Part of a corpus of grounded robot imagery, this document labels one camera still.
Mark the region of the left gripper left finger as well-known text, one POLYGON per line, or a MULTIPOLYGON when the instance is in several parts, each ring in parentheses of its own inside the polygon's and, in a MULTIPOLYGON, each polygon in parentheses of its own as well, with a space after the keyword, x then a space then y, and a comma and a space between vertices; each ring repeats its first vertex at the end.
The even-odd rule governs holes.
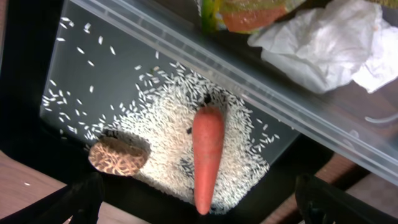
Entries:
POLYGON ((1 223, 92 223, 96 224, 104 200, 102 176, 86 174, 75 182, 1 219, 1 223))

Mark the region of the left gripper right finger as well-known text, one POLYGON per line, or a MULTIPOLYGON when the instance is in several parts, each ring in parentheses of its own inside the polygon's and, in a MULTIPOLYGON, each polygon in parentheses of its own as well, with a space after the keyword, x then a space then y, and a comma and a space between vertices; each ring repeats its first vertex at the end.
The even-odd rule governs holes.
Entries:
POLYGON ((314 175, 296 178, 295 199, 305 223, 397 224, 388 215, 314 175))

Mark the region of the brown food scrap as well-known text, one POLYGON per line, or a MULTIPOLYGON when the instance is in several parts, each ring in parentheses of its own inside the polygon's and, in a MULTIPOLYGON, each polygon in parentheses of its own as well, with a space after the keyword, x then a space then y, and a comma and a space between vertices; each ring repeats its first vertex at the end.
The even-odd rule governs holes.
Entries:
POLYGON ((147 151, 110 136, 100 138, 88 154, 88 160, 96 170, 124 177, 138 174, 148 157, 147 151))

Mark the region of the white rice pile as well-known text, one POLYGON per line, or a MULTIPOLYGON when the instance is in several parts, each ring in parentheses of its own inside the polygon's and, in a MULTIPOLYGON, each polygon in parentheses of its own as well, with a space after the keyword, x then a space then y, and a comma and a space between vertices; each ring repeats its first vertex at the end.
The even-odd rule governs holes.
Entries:
POLYGON ((139 147, 149 157, 133 177, 193 203, 193 120, 199 109, 215 106, 223 113, 225 129, 210 213, 228 213, 268 172, 265 153, 281 142, 280 132, 270 131, 242 98, 174 62, 147 73, 137 66, 133 82, 125 87, 128 97, 107 100, 104 94, 111 86, 107 78, 96 76, 99 63, 72 42, 76 25, 62 17, 59 26, 55 43, 72 56, 49 77, 42 110, 61 139, 82 138, 88 153, 104 136, 139 147))

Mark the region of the orange carrot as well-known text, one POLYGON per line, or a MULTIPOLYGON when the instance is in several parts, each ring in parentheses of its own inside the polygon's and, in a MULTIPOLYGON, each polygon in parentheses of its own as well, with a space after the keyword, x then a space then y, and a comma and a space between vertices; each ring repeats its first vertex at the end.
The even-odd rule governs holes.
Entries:
POLYGON ((199 109, 192 126, 194 154, 194 200, 197 212, 211 208, 224 142, 224 119, 214 106, 199 109))

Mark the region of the white napkin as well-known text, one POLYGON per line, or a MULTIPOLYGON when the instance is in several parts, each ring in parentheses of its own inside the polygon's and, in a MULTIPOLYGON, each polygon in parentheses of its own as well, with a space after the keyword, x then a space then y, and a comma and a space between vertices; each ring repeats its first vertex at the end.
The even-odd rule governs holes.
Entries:
POLYGON ((331 1, 248 38, 261 59, 323 94, 355 82, 369 94, 397 79, 397 27, 371 1, 331 1))

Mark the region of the yellow green snack wrapper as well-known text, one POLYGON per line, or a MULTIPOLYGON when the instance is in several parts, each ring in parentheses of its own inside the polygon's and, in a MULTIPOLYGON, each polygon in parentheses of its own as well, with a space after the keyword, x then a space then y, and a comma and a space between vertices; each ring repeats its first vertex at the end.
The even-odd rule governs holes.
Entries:
POLYGON ((253 34, 304 4, 305 0, 202 0, 201 28, 253 34))

